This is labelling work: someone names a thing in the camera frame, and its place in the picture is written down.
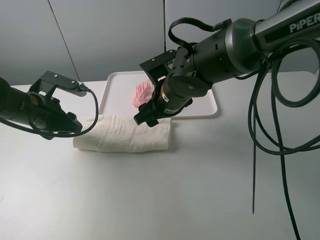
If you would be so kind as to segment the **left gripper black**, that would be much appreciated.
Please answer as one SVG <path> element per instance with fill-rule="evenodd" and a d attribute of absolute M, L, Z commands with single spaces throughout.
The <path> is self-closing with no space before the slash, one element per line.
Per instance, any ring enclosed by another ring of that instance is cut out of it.
<path fill-rule="evenodd" d="M 35 92 L 28 92 L 27 95 L 30 98 L 25 107 L 28 124 L 33 130 L 41 132 L 41 137 L 52 140 L 53 137 L 48 134 L 67 136 L 81 132 L 83 126 L 77 116 L 72 112 L 65 112 L 59 99 L 46 99 L 44 95 Z"/>

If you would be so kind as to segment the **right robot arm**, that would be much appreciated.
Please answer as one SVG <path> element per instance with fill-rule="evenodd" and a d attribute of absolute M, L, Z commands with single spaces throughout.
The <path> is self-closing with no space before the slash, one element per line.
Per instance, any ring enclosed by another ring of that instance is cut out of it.
<path fill-rule="evenodd" d="M 153 127 L 159 119 L 178 115 L 194 98 L 203 97 L 212 85 L 243 74 L 256 73 L 270 54 L 294 40 L 320 35 L 320 9 L 283 10 L 269 19 L 227 19 L 215 26 L 194 18 L 186 23 L 211 32 L 198 43 L 178 40 L 177 50 L 166 51 L 140 66 L 151 80 L 151 99 L 138 108 L 137 124 Z"/>

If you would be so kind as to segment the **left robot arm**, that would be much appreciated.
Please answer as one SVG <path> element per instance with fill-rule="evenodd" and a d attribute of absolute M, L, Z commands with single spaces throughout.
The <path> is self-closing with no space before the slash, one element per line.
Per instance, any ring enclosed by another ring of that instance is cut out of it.
<path fill-rule="evenodd" d="M 40 135 L 47 140 L 70 137 L 82 130 L 82 124 L 72 112 L 65 112 L 60 100 L 53 97 L 56 89 L 84 97 L 87 87 L 80 81 L 45 72 L 27 92 L 23 92 L 0 79 L 0 122 L 10 127 L 16 123 L 28 125 L 16 128 Z"/>

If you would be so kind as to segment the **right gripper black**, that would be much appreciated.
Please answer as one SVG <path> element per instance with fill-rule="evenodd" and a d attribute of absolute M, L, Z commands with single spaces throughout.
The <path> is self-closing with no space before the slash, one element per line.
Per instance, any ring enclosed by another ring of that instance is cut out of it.
<path fill-rule="evenodd" d="M 192 98 L 175 95 L 166 83 L 161 82 L 151 100 L 138 108 L 133 119 L 137 125 L 146 123 L 149 127 L 154 127 L 159 124 L 160 119 L 172 118 L 192 103 Z"/>

